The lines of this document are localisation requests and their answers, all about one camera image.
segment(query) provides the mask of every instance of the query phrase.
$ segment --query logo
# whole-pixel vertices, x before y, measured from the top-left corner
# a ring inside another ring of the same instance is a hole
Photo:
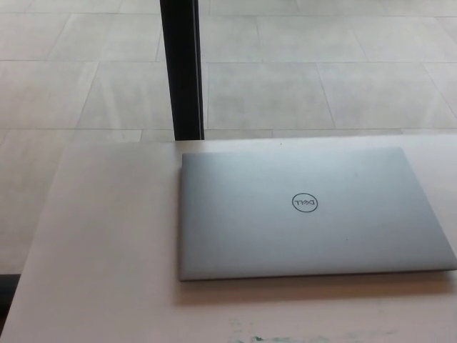
[[[292,198],[292,204],[300,212],[312,212],[317,209],[317,199],[308,193],[299,193]]]

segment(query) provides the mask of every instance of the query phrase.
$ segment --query laptop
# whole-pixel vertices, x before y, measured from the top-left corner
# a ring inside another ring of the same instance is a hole
[[[457,269],[400,148],[184,154],[181,281]]]

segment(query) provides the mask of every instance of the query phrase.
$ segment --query black window frame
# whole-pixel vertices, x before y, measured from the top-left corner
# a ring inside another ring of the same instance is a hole
[[[160,0],[176,141],[204,139],[198,0]]]

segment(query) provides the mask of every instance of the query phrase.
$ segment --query table surface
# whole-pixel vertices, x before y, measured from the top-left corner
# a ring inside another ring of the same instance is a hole
[[[457,136],[70,147],[1,342],[457,342],[455,273],[177,281],[183,152],[368,146],[403,148],[457,251]]]

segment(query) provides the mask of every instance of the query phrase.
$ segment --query tiled floor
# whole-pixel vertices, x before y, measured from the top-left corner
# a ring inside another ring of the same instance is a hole
[[[199,0],[207,139],[457,131],[456,0]],[[0,273],[65,146],[171,141],[159,0],[0,0]]]

